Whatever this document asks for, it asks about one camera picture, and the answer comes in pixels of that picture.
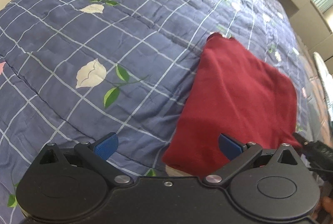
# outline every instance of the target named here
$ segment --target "blue plaid bedspread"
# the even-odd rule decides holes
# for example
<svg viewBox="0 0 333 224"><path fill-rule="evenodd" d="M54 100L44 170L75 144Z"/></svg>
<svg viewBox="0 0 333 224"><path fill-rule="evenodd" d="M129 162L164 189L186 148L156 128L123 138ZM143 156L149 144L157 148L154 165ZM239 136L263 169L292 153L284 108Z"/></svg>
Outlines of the blue plaid bedspread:
<svg viewBox="0 0 333 224"><path fill-rule="evenodd" d="M8 3L0 11L0 223L23 218L16 185L50 141L73 147L116 132L112 165L133 176L162 173L161 156L215 31L292 79L304 129L304 69L276 0Z"/></svg>

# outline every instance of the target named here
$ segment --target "circular cover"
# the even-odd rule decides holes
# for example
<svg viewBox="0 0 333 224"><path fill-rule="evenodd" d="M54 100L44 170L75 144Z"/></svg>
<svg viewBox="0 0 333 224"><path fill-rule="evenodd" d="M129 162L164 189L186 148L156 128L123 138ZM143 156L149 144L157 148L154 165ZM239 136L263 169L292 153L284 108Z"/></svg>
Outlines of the circular cover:
<svg viewBox="0 0 333 224"><path fill-rule="evenodd" d="M311 176L294 176L295 166L282 165L286 173L272 166L236 175L230 184L233 200L246 212L269 220L292 220L312 212L320 196L318 186Z"/></svg>
<svg viewBox="0 0 333 224"><path fill-rule="evenodd" d="M96 208L107 193L104 178L88 169L48 164L36 170L24 176L16 196L22 210L37 219L78 218Z"/></svg>

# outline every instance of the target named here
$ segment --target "red cloth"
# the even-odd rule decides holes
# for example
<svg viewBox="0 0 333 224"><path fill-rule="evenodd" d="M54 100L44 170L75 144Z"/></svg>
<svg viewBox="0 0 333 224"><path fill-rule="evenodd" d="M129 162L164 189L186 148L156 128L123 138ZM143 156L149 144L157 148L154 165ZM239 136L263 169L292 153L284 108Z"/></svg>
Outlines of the red cloth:
<svg viewBox="0 0 333 224"><path fill-rule="evenodd" d="M229 160L218 138L228 134L265 149L281 143L299 147L297 97L291 80L257 59L237 40L219 33L209 36L176 133L162 161L191 175L204 177Z"/></svg>

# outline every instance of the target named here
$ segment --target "quilted comforter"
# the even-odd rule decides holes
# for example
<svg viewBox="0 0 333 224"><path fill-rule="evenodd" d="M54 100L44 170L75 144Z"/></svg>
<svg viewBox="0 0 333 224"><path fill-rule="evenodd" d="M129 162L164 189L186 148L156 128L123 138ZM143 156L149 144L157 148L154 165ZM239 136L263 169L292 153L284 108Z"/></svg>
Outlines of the quilted comforter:
<svg viewBox="0 0 333 224"><path fill-rule="evenodd" d="M291 78L297 130L317 138L307 131L300 50L276 0L9 2L0 11L0 223L23 218L16 186L48 142L73 147L116 132L112 165L163 174L161 156L215 31Z"/></svg>

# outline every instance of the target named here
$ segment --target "metal screw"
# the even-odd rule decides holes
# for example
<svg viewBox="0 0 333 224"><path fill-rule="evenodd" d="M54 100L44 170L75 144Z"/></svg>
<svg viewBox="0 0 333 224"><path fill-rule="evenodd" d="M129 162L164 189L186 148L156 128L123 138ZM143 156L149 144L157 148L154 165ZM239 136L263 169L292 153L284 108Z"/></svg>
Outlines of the metal screw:
<svg viewBox="0 0 333 224"><path fill-rule="evenodd" d="M130 176L118 175L114 178L114 181L118 184L127 184L130 182Z"/></svg>
<svg viewBox="0 0 333 224"><path fill-rule="evenodd" d="M164 182L165 186L173 186L174 184L172 182Z"/></svg>
<svg viewBox="0 0 333 224"><path fill-rule="evenodd" d="M219 175L211 174L206 177L206 181L211 184L217 184L222 181L222 177Z"/></svg>

